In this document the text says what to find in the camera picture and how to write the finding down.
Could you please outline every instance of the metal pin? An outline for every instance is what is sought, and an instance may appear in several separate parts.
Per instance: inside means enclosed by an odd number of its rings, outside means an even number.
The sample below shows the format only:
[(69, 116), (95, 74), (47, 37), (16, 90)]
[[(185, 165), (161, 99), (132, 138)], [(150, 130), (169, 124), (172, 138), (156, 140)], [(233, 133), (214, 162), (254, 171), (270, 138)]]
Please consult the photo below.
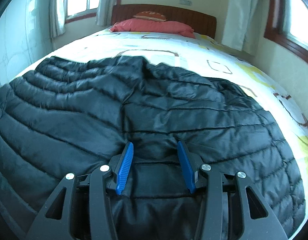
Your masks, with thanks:
[(245, 174), (244, 172), (242, 172), (242, 171), (239, 171), (239, 172), (237, 173), (237, 176), (238, 176), (239, 178), (242, 178), (242, 179), (246, 178), (246, 174)]
[(75, 174), (74, 173), (68, 173), (65, 178), (66, 179), (73, 179), (75, 177)]
[(204, 170), (204, 171), (210, 171), (210, 170), (211, 170), (211, 166), (208, 165), (208, 164), (203, 164), (201, 168), (202, 168), (202, 170)]
[(100, 169), (100, 171), (103, 171), (103, 172), (109, 171), (109, 166), (108, 165), (103, 165), (99, 169)]

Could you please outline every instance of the pillowcase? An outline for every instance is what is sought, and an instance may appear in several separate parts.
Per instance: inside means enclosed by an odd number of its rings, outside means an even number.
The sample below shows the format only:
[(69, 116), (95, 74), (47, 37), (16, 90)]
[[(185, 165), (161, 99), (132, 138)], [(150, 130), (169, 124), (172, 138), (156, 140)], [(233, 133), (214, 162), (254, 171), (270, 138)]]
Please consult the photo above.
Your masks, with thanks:
[(138, 18), (138, 19), (156, 21), (156, 22), (165, 22), (166, 21), (165, 15), (162, 15), (162, 14), (156, 13), (156, 12), (151, 12), (151, 11), (141, 12), (141, 13), (134, 15), (133, 17)]
[(173, 33), (195, 39), (194, 30), (191, 26), (180, 22), (155, 22), (143, 19), (129, 19), (115, 23), (110, 32), (150, 32), (150, 33)]

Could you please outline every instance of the light switch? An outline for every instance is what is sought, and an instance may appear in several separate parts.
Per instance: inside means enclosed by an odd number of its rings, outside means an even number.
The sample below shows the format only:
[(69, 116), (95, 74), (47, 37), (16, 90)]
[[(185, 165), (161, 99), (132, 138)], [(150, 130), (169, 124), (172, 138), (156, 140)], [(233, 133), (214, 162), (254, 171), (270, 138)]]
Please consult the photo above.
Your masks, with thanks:
[(190, 0), (180, 0), (180, 4), (192, 6), (192, 1), (190, 1)]

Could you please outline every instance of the bed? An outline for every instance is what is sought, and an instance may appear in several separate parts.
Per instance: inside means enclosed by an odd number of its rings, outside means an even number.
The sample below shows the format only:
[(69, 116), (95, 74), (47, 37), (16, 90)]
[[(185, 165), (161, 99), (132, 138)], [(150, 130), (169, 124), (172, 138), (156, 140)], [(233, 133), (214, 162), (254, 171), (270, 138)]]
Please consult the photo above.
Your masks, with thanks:
[[(50, 53), (15, 78), (34, 70), (44, 59), (52, 56), (82, 63), (120, 56), (143, 56), (153, 65), (165, 63), (188, 70), (189, 75), (194, 72), (202, 77), (224, 79), (237, 84), (246, 95), (272, 114), (299, 167), (305, 201), (298, 202), (296, 206), (303, 207), (305, 218), (297, 228), (293, 228), (294, 217), (279, 217), (280, 222), (287, 228), (287, 224), (292, 225), (287, 229), (287, 234), (293, 239), (308, 219), (308, 122), (299, 107), (293, 98), (265, 73), (235, 55), (230, 55), (226, 47), (214, 40), (215, 17), (162, 5), (115, 5), (112, 24), (130, 19), (141, 11), (155, 11), (166, 15), (168, 20), (190, 25), (195, 30), (196, 39), (165, 33), (111, 33), (107, 28)], [(275, 172), (269, 173), (268, 176), (275, 176)], [(294, 199), (288, 194), (278, 203), (271, 203), (271, 207), (281, 214), (282, 206), (288, 205), (289, 201), (293, 202), (294, 209)]]

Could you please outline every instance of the wooden window frame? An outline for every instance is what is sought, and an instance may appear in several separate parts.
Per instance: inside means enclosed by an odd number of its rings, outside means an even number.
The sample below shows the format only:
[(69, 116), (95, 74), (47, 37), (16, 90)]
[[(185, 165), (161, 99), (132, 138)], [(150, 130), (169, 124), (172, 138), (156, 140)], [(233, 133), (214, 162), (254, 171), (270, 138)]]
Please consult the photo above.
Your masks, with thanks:
[[(67, 1), (68, 0), (64, 0), (65, 24), (96, 16), (97, 8), (95, 8), (95, 9), (87, 9), (87, 10), (85, 10), (83, 12), (79, 12), (79, 13), (67, 16)], [(121, 0), (117, 0), (116, 4), (121, 4)]]
[(269, 16), (264, 38), (273, 41), (308, 63), (308, 50), (291, 40), (283, 32), (285, 0), (270, 0)]

